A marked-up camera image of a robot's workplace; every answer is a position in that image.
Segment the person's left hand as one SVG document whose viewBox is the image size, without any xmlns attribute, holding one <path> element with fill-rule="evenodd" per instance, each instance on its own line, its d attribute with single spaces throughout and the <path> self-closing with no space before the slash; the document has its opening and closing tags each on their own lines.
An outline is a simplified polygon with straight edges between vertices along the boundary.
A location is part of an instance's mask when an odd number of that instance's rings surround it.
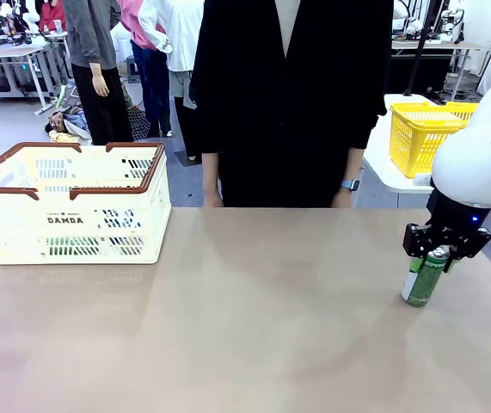
<svg viewBox="0 0 491 413">
<path fill-rule="evenodd" d="M 334 196 L 332 208 L 351 208 L 353 206 L 353 191 L 348 188 L 341 188 Z"/>
</svg>

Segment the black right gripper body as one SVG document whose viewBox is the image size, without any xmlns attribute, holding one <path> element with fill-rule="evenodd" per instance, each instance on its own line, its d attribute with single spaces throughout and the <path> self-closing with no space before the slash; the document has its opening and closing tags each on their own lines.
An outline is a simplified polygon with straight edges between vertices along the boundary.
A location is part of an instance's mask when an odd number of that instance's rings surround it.
<svg viewBox="0 0 491 413">
<path fill-rule="evenodd" d="M 431 226 L 430 238 L 436 247 L 450 245 L 460 236 L 468 236 L 479 228 L 484 228 L 488 209 L 464 205 L 454 201 L 437 188 L 428 199 L 427 210 L 431 214 L 427 225 Z"/>
</svg>

